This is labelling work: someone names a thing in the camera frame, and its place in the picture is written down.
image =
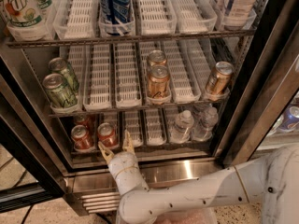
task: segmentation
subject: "beverage cooler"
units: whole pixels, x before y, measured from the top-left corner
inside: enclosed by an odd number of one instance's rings
[[[107,22],[105,1],[51,0],[51,9],[39,8],[42,26],[30,28],[16,26],[17,12],[7,13],[13,3],[0,0],[0,144],[33,177],[0,191],[1,212],[64,197],[79,216],[114,214],[121,197],[97,145],[103,125],[114,153],[130,133],[141,174],[157,189],[298,142],[299,0],[254,0],[235,19],[220,0],[128,0],[121,14],[113,10],[119,23]],[[157,50],[167,63],[162,90],[149,75]],[[55,61],[77,79],[63,107],[45,85]],[[208,83],[221,75],[219,64],[234,72],[215,93]],[[207,108],[218,117],[199,132]],[[194,124],[178,141],[183,113]],[[89,141],[79,145],[74,127],[83,116]]]

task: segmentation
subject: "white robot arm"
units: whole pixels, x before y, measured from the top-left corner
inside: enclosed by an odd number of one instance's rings
[[[166,212],[256,202],[263,204],[263,224],[298,222],[299,145],[166,189],[149,189],[128,132],[123,152],[99,147],[121,195],[119,214],[129,224],[150,224]]]

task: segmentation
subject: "plastic bottle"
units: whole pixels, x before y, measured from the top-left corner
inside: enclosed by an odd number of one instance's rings
[[[189,110],[184,110],[176,116],[175,125],[170,133],[170,142],[181,144],[190,138],[194,126],[194,118]]]
[[[196,123],[192,131],[192,140],[205,142],[212,137],[212,130],[218,122],[218,113],[215,107],[204,110],[202,117]]]

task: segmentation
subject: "floor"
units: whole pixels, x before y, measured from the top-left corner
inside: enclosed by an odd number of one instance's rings
[[[1,144],[0,177],[0,190],[36,182]],[[214,213],[217,223],[207,224],[258,224],[260,223],[261,206],[247,204],[217,207],[214,208]],[[62,198],[0,214],[0,224],[106,224],[115,222],[112,217],[107,219],[108,221],[98,215],[78,217]]]

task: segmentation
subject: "refrigerator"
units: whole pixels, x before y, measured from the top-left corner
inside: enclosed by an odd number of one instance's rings
[[[74,149],[70,135],[76,115],[95,117],[95,129],[103,122],[112,123],[120,144],[115,153],[121,151],[127,129],[134,140],[141,173],[151,188],[170,187],[298,142],[298,128],[268,135],[299,89],[298,1],[256,0],[254,21],[246,29],[182,33],[177,28],[173,34],[157,35],[141,33],[147,31],[141,25],[144,16],[138,12],[138,0],[133,0],[135,33],[92,38],[69,38],[63,33],[37,41],[6,36],[2,10],[0,144],[32,178],[26,184],[0,191],[1,212],[64,197],[79,216],[115,213],[121,197],[100,150],[80,153]],[[57,7],[56,16],[61,7]],[[96,33],[99,26],[94,26]],[[193,99],[186,101],[185,96],[179,96],[172,80],[171,100],[162,105],[149,104],[143,62],[152,49],[167,52],[173,49],[171,46],[184,61]],[[220,100],[204,98],[203,84],[196,79],[196,72],[199,76],[205,73],[203,67],[190,67],[190,63],[196,64],[193,59],[197,49],[202,50],[208,64],[208,72],[200,77],[204,81],[216,62],[226,61],[235,67],[229,93]],[[135,57],[130,63],[134,66],[128,70],[133,71],[132,89],[137,94],[128,98],[126,94],[133,92],[121,93],[120,84],[125,81],[118,76],[116,64],[121,55],[132,53]],[[43,78],[50,73],[49,61],[58,56],[72,63],[80,84],[81,108],[71,113],[55,113],[42,86]],[[95,74],[95,58],[100,64],[105,61],[107,69]],[[96,82],[106,82],[105,91],[91,89],[94,76],[98,76]],[[107,92],[108,98],[101,92]],[[170,142],[174,116],[202,104],[218,110],[219,121],[212,136],[205,142],[191,138],[182,144]]]

